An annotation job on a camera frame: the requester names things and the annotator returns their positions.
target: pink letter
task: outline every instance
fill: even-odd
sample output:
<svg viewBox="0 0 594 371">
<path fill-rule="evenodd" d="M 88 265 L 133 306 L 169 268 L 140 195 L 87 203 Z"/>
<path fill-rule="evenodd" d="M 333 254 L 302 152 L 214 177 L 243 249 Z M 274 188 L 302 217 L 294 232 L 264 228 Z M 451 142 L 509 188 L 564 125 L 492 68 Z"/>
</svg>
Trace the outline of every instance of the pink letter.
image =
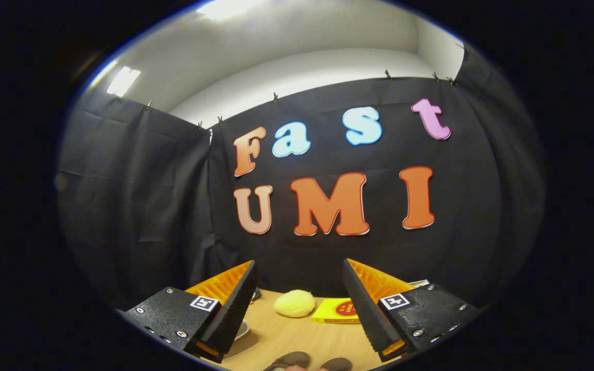
<svg viewBox="0 0 594 371">
<path fill-rule="evenodd" d="M 420 114 L 425 131 L 434 139 L 443 141 L 451 136 L 451 130 L 448 126 L 441 126 L 439 123 L 439 119 L 437 118 L 438 114 L 441 115 L 441 108 L 439 106 L 432 106 L 429 100 L 423 98 L 412 106 L 412 112 Z"/>
</svg>

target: black metal plate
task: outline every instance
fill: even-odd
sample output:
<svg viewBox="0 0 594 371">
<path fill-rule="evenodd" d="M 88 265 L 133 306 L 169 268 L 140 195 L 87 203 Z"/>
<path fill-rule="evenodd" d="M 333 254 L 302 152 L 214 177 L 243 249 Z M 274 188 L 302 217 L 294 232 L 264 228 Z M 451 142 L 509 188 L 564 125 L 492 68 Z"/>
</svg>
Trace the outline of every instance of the black metal plate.
<svg viewBox="0 0 594 371">
<path fill-rule="evenodd" d="M 437 284 L 382 298 L 377 303 L 391 324 L 417 350 L 452 336 L 480 311 Z"/>
<path fill-rule="evenodd" d="M 125 317 L 173 347 L 186 350 L 221 309 L 217 299 L 167 287 L 127 312 Z"/>
</svg>

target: brown sandal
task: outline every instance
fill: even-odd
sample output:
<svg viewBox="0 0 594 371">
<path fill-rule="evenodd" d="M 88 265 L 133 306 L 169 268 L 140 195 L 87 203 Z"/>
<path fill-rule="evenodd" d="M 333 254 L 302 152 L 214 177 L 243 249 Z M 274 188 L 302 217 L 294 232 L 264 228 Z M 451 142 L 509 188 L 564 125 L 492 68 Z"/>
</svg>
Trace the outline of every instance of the brown sandal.
<svg viewBox="0 0 594 371">
<path fill-rule="evenodd" d="M 275 369 L 277 367 L 288 368 L 290 366 L 295 366 L 295 365 L 297 365 L 299 367 L 307 368 L 310 363 L 311 363 L 311 357 L 309 355 L 307 355 L 306 353 L 292 352 L 292 353 L 288 353 L 287 355 L 284 355 L 284 356 L 276 359 L 276 361 L 274 361 L 272 364 L 267 366 L 267 368 L 264 369 L 263 371 L 272 371 L 272 369 Z"/>
<path fill-rule="evenodd" d="M 334 358 L 325 362 L 321 368 L 328 371 L 350 371 L 352 369 L 352 362 L 345 358 Z"/>
</svg>

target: table surface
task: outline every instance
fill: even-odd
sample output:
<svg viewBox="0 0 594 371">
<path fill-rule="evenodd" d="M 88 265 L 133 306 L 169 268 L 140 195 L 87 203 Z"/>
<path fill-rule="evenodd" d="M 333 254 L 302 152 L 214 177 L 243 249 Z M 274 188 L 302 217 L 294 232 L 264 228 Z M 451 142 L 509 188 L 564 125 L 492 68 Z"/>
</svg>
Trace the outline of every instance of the table surface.
<svg viewBox="0 0 594 371">
<path fill-rule="evenodd" d="M 261 297 L 249 305 L 244 318 L 249 332 L 233 343 L 221 364 L 215 364 L 233 371 L 262 371 L 278 357 L 298 350 L 311 356 L 308 369 L 318 369 L 337 357 L 352 361 L 353 371 L 372 369 L 399 359 L 380 361 L 361 324 L 313 322 L 311 315 L 323 298 L 316 298 L 316 309 L 307 317 L 289 318 L 274 311 L 274 301 L 279 296 L 281 293 L 261 290 Z"/>
</svg>

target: ceiling light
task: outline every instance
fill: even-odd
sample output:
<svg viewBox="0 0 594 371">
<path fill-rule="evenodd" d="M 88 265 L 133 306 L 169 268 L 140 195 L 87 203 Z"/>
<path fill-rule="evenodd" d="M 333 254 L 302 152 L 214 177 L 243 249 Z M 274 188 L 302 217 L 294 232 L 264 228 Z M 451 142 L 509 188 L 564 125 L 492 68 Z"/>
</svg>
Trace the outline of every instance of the ceiling light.
<svg viewBox="0 0 594 371">
<path fill-rule="evenodd" d="M 262 0 L 214 0 L 196 10 L 211 19 L 224 19 L 245 12 Z"/>
<path fill-rule="evenodd" d="M 139 77 L 139 75 L 141 75 L 141 71 L 132 70 L 128 66 L 124 66 L 118 71 L 116 77 L 113 78 L 107 92 L 109 94 L 123 96 L 127 92 L 127 89 L 130 89 L 132 83 Z"/>
</svg>

